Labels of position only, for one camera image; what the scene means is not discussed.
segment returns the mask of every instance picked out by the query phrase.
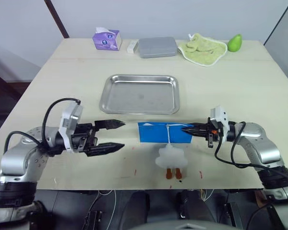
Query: floor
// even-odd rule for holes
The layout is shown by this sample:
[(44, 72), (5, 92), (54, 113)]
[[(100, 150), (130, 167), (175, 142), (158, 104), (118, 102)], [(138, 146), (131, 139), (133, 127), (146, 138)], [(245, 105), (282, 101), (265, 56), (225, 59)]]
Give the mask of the floor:
[[(23, 93), (29, 84), (14, 84), (14, 88)], [(9, 112), (16, 105), (16, 101), (7, 94), (0, 91), (0, 127), (8, 116)], [(112, 223), (108, 230), (115, 230), (123, 209), (134, 190), (116, 191), (117, 203)], [(179, 190), (146, 190), (150, 195), (150, 211), (148, 213), (148, 222), (177, 219), (175, 201)], [(38, 190), (36, 200), (42, 201), (47, 211), (55, 217), (54, 229), (82, 229), (84, 218), (89, 207), (97, 195), (97, 191), (73, 192), (73, 191), (55, 191)], [(253, 191), (233, 191), (215, 190), (207, 200), (207, 205), (214, 216), (219, 220), (222, 216), (222, 222), (230, 224), (228, 216), (224, 214), (224, 204), (228, 197), (228, 203), (237, 203), (244, 228), (253, 211), (257, 209), (257, 204)], [(102, 211), (100, 230), (106, 230), (114, 207), (114, 192), (101, 197), (93, 206), (92, 210)], [(249, 230), (269, 230), (272, 229), (268, 214), (265, 210), (256, 215)]]

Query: purple tissue box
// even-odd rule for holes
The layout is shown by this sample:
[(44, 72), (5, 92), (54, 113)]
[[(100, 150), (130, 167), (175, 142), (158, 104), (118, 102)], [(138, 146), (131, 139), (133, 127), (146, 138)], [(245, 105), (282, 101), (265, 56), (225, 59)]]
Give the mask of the purple tissue box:
[(109, 30), (109, 32), (95, 33), (93, 41), (96, 49), (119, 50), (121, 37), (119, 30)]

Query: gray plastic container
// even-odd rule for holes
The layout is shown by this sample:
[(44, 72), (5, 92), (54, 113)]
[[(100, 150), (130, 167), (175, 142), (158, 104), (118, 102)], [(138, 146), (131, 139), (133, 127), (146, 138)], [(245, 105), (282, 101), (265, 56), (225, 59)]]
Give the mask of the gray plastic container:
[(173, 37), (153, 37), (139, 39), (141, 58), (159, 58), (177, 54), (177, 44)]

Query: white eraser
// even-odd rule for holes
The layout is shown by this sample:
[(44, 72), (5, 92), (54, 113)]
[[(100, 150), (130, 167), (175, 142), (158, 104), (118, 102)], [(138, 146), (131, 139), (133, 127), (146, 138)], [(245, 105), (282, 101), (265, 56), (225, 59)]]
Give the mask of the white eraser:
[(127, 47), (127, 53), (134, 54), (137, 46), (138, 46), (138, 41), (137, 40), (132, 40), (129, 43), (129, 46)]

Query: green towel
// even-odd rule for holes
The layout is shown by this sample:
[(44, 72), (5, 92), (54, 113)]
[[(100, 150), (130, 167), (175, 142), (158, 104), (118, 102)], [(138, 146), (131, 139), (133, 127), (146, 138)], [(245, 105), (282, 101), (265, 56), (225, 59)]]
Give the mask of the green towel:
[(202, 37), (200, 34), (194, 34), (191, 41), (179, 44), (178, 49), (187, 60), (202, 66), (211, 66), (225, 55), (227, 45)]

